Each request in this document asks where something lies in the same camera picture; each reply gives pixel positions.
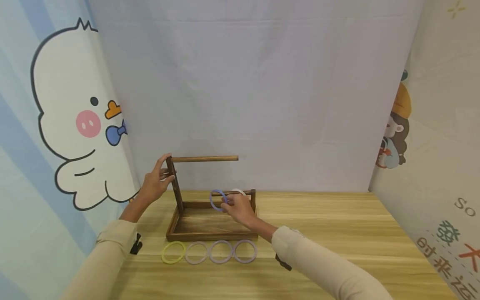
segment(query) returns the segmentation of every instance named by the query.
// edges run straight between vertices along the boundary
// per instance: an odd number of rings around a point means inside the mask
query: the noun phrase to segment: white ring
[[[190,250],[191,247],[195,246],[195,245],[202,245],[205,247],[205,256],[199,260],[199,261],[191,261],[189,258],[188,258],[188,250]],[[187,248],[187,251],[185,251],[185,260],[189,263],[189,264],[201,264],[205,261],[205,259],[207,259],[207,256],[208,256],[208,247],[207,247],[207,244],[205,244],[204,242],[202,241],[196,241],[196,242],[193,242],[191,243],[188,248]]]
[[[232,192],[239,192],[240,194],[246,196],[247,194],[245,194],[244,191],[240,190],[240,189],[233,189]]]
[[[250,258],[250,259],[247,259],[246,261],[243,261],[241,260],[238,256],[237,256],[237,247],[238,245],[242,244],[242,243],[248,243],[250,245],[252,245],[253,247],[253,250],[255,251],[255,253],[253,254],[253,256]],[[235,246],[233,247],[233,257],[235,257],[235,260],[239,263],[242,263],[242,264],[249,264],[251,262],[253,262],[255,260],[255,258],[257,257],[257,246],[255,246],[255,244],[251,241],[251,240],[239,240]]]
[[[218,261],[218,260],[216,260],[216,259],[213,258],[213,256],[212,256],[212,250],[213,250],[213,247],[215,247],[217,244],[220,244],[220,243],[227,244],[228,246],[230,246],[230,255],[227,256],[226,259],[221,260],[221,261]],[[226,263],[227,261],[230,260],[230,258],[232,258],[232,255],[233,255],[233,247],[232,247],[232,244],[230,244],[230,243],[227,242],[226,240],[218,240],[218,241],[216,241],[215,243],[213,243],[212,246],[210,246],[210,248],[208,249],[208,256],[210,257],[210,260],[211,260],[212,262],[214,262],[215,264],[224,264],[224,263]]]

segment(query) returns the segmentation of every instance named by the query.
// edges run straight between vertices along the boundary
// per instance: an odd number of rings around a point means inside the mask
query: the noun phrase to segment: yellow hat
[[[407,88],[400,83],[398,91],[396,92],[395,102],[393,103],[392,112],[401,116],[404,119],[408,119],[412,113],[412,106],[410,103],[410,95]]]

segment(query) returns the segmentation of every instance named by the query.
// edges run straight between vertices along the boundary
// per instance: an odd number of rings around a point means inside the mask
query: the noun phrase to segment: ring
[[[167,260],[167,259],[165,258],[165,251],[166,251],[170,246],[172,246],[172,245],[180,245],[180,246],[182,246],[183,252],[182,252],[182,254],[180,255],[180,257],[178,257],[178,258],[176,258],[176,259],[174,259],[174,260],[172,260],[172,261],[169,261],[169,260]],[[163,250],[162,250],[162,261],[163,261],[164,263],[166,263],[166,264],[176,264],[176,263],[178,263],[178,262],[184,257],[186,251],[187,251],[187,249],[185,248],[185,244],[182,243],[181,241],[176,240],[176,241],[170,242],[170,243],[168,243],[168,244],[165,246],[165,248],[163,248]]]
[[[248,259],[246,261],[243,261],[241,260],[240,258],[238,258],[237,256],[237,247],[238,245],[242,244],[242,243],[248,243],[250,245],[253,246],[253,250],[255,251],[255,253],[253,254],[252,258],[251,259]],[[242,264],[249,264],[251,262],[253,262],[255,260],[255,258],[257,257],[257,246],[255,246],[255,244],[251,241],[251,240],[239,240],[235,246],[233,247],[233,257],[235,257],[235,260],[239,263],[242,263]]]
[[[233,192],[239,192],[240,194],[242,194],[242,195],[244,195],[244,196],[247,195],[247,194],[245,194],[244,191],[242,191],[242,190],[240,190],[240,189],[233,189],[232,191],[233,191]]]
[[[216,207],[216,206],[213,204],[213,199],[212,199],[212,193],[213,193],[213,192],[217,192],[217,193],[219,193],[220,195],[222,195],[223,201],[224,201],[225,203],[227,203],[227,196],[225,196],[225,194],[224,194],[221,190],[213,190],[213,191],[210,192],[210,204],[212,205],[212,207],[213,207],[215,210],[217,210],[217,211],[219,211],[219,212],[223,212],[223,209],[218,208],[218,207]]]
[[[190,250],[191,247],[195,246],[195,245],[202,245],[205,247],[205,256],[199,260],[199,261],[191,261],[190,258],[188,258],[188,250]],[[207,259],[207,256],[208,256],[208,247],[207,247],[207,244],[205,244],[204,242],[202,241],[196,241],[196,242],[193,242],[191,243],[188,248],[187,248],[187,251],[185,251],[185,260],[189,263],[189,264],[201,264],[205,261],[205,259]]]
[[[220,243],[227,244],[228,246],[230,246],[230,255],[227,256],[226,259],[221,260],[221,261],[218,261],[218,260],[216,260],[216,259],[214,259],[214,258],[212,257],[212,250],[213,250],[213,247],[215,247],[215,245],[220,244]],[[213,243],[212,246],[210,246],[210,249],[208,249],[208,256],[210,257],[210,260],[211,260],[212,262],[214,262],[215,264],[224,264],[224,263],[226,263],[227,261],[230,260],[230,258],[232,258],[232,255],[233,255],[233,247],[232,247],[232,244],[230,244],[230,243],[227,242],[226,240],[218,240],[218,241],[216,241],[215,243]]]

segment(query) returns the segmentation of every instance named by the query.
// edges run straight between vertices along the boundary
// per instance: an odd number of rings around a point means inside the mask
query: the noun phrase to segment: wooden table
[[[205,200],[208,192],[182,195],[185,201]],[[199,265],[185,260],[164,264],[160,253],[167,244],[165,232],[175,205],[173,193],[167,192],[145,212],[138,223],[144,246],[138,255],[127,258],[111,299],[332,299],[303,275],[281,267],[270,244],[261,238],[256,242],[257,258],[251,264],[240,264],[233,258],[222,265],[209,259]],[[362,267],[396,300],[456,299],[372,193],[259,192],[257,209],[265,221],[298,229]],[[168,258],[180,252],[180,246],[172,246]],[[226,252],[221,245],[214,248],[217,258]],[[197,260],[204,253],[201,246],[194,246],[189,257]],[[237,251],[243,258],[252,253],[247,244]]]

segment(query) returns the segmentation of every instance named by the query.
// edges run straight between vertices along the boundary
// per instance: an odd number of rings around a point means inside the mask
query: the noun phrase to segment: orange beak
[[[108,109],[105,112],[105,118],[111,119],[111,118],[113,118],[113,117],[115,117],[119,114],[121,114],[120,105],[117,105],[117,103],[115,103],[115,101],[110,100],[108,102]]]

